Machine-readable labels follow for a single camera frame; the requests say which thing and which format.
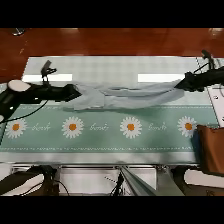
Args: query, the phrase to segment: table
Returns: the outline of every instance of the table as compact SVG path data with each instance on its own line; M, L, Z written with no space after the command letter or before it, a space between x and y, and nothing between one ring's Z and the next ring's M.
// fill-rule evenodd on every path
M40 75L40 70L46 60L52 62L52 68L57 68L57 74L63 74L62 77L71 77L72 81L82 83L94 82L96 84L104 83L105 85L114 86L134 86L138 82L138 74L155 74L155 76L166 74L167 77L171 77L173 74L184 74L187 71L194 71L198 68L195 57L30 57L23 78ZM201 65L204 63L202 58L198 58L198 61ZM56 86L64 86L69 82L71 80L51 81L52 85ZM22 105L16 111L15 117L24 115L27 111L34 110L37 107L34 105ZM4 133L0 148L0 161L59 164L195 164L198 162L195 151L197 149L190 144L190 138L186 138L178 131L178 120L183 120L186 116L187 119L194 118L200 124L217 125L216 116L207 90L203 93L185 92L185 96L180 99L146 110L100 112L100 117L99 111L83 111L79 112L78 115L74 111L68 113L70 113L68 117L79 116L82 120L85 120L88 116L91 116L91 119L97 119L97 122L92 122L92 120L88 122L85 120L85 123L88 123L88 133L86 131L88 135L86 134L86 136L88 141L90 140L88 144L86 143L87 141L85 142L87 146L82 147L84 140L79 142L77 139L80 138L71 139L68 143L67 140L65 142L62 140L61 135L59 137L58 132L57 134L54 134L52 131L50 132L53 129L49 128L47 120L52 119L50 122L51 125L52 123L57 123L57 120L62 122L65 119L63 117L65 116L65 112L61 112L59 103L49 102L43 110L27 118L32 120L33 123L31 120L30 122L33 125L29 127L29 131L21 138L16 138L16 140L8 139ZM128 138L122 139L123 135L119 129L116 129L118 131L115 132L114 123L122 121L122 118L129 116L137 117L143 123L144 130L147 130L147 132L144 132L144 135L141 134L141 140L140 138L135 138L134 141L129 141L130 139ZM40 126L39 122L39 126L35 126L35 119L40 119L40 117L41 121L39 121L42 122L44 120L45 125ZM97 123L100 123L101 120L107 120L108 126L111 124L113 138L105 134L92 134L93 132L91 131L98 127ZM99 126L101 128L104 127L104 130L108 127L105 127L102 123ZM44 131L49 132L42 134L41 138L37 134L30 136L32 131L38 133L38 130L42 131L42 133ZM101 139L100 136L106 139L102 143L102 146L99 143L95 143L95 139ZM34 143L35 141L39 145L42 145L39 147L33 146L33 144L37 144Z

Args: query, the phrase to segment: yellow flower center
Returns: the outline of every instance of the yellow flower center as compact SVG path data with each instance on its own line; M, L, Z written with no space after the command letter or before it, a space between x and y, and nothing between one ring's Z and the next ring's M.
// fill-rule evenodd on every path
M129 131L134 131L135 126L133 124L128 124L128 130Z
M12 130L13 130L13 131L18 131L18 130L19 130L19 124L14 124L14 125L12 126Z
M71 131L74 131L74 130L76 129L76 124L70 124L70 125L69 125L69 129L70 129Z
M192 130L192 124L190 124L190 123L186 123L186 124L185 124L185 128L186 128L188 131Z

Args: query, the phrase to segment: wooden floor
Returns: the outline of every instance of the wooden floor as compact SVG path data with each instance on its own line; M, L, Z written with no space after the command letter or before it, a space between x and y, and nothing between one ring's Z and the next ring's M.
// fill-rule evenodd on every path
M0 29L0 82L19 79L30 56L224 57L222 28L30 28L21 36Z

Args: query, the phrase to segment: daisy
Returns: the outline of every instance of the daisy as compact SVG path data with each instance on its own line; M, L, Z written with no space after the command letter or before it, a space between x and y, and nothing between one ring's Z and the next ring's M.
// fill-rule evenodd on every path
M17 138L23 134L27 128L27 123L25 119L18 119L15 121L10 121L6 127L6 135L8 138Z
M196 121L194 118L185 116L179 119L177 127L179 128L178 130L182 132L182 135L185 137L192 137L196 129Z
M75 138L76 136L82 134L83 126L82 120L78 117L69 117L65 122L63 122L63 135L65 135L66 138Z
M142 125L138 119L134 117L126 117L121 122L120 131L123 131L123 135L126 135L126 138L132 139L141 134L141 126Z

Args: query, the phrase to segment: gray fabric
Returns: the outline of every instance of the gray fabric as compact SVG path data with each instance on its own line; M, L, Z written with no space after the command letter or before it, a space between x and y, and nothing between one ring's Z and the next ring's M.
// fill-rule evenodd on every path
M136 87L105 87L73 83L82 96L61 105L74 110L83 109L138 109L177 100L184 91L175 89L181 80L169 83L147 83Z

